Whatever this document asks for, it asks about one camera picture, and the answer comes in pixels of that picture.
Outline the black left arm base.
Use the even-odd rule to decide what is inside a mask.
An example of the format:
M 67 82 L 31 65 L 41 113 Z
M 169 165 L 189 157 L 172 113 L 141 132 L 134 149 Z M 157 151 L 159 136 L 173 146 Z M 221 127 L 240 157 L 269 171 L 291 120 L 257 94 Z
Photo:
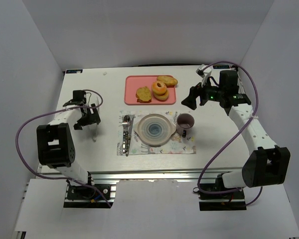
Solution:
M 109 204 L 112 205 L 115 198 L 116 185 L 97 183 L 94 186 L 104 195 Z M 72 186 L 70 184 L 67 185 L 63 207 L 72 209 L 110 208 L 96 190 L 83 186 Z

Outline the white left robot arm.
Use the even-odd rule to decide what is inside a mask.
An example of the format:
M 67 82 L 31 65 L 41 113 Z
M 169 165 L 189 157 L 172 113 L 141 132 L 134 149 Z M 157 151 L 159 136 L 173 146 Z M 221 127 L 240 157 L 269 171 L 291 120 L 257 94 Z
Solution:
M 39 163 L 62 173 L 74 185 L 92 185 L 91 174 L 75 159 L 76 151 L 71 132 L 88 127 L 93 141 L 101 122 L 99 107 L 102 100 L 89 104 L 90 90 L 74 90 L 72 99 L 63 105 L 64 111 L 50 123 L 36 129 Z

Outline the metal serving tongs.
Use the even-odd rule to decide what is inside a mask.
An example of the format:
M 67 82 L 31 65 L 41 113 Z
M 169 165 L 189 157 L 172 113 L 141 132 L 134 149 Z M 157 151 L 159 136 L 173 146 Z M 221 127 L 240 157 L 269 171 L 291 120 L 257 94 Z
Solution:
M 93 121 L 93 124 L 90 125 L 90 131 L 91 131 L 91 135 L 92 135 L 92 140 L 94 142 L 96 142 L 96 140 L 97 140 L 97 134 L 98 134 L 98 132 L 97 132 L 97 129 L 98 129 L 97 126 L 101 122 L 100 116 L 99 116 L 99 112 L 98 112 L 99 107 L 97 107 L 98 104 L 99 104 L 99 100 L 98 99 L 96 99 L 95 101 L 93 101 L 93 103 L 91 104 L 92 107 L 95 107 L 95 109 L 93 109 L 93 114 L 92 114 L 94 121 Z

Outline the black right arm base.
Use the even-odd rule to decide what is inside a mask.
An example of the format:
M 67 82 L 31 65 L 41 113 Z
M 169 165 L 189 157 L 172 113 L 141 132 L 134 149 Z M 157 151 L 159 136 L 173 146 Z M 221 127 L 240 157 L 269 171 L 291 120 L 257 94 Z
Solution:
M 198 195 L 200 211 L 244 211 L 247 209 L 243 191 L 229 194 L 204 194 L 193 188 L 193 193 Z

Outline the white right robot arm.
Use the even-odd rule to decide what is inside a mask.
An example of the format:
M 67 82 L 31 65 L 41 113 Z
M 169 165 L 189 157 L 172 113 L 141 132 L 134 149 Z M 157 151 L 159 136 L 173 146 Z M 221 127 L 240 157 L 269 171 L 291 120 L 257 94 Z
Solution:
M 238 73 L 234 70 L 220 71 L 219 81 L 211 76 L 211 68 L 196 71 L 202 81 L 189 90 L 189 95 L 181 103 L 192 110 L 208 101 L 218 102 L 238 128 L 237 136 L 242 136 L 249 151 L 249 158 L 240 172 L 219 174 L 214 188 L 199 191 L 204 194 L 227 194 L 242 188 L 283 184 L 290 161 L 290 151 L 279 147 L 266 133 L 246 94 L 239 92 Z

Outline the glazed top donut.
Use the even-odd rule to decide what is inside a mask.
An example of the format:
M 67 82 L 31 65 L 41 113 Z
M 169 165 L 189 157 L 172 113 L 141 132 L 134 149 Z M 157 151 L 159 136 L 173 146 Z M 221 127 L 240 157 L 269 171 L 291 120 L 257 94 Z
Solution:
M 167 91 L 167 86 L 162 81 L 155 81 L 152 83 L 151 89 L 152 89 L 153 93 L 155 93 L 157 95 L 164 95 Z

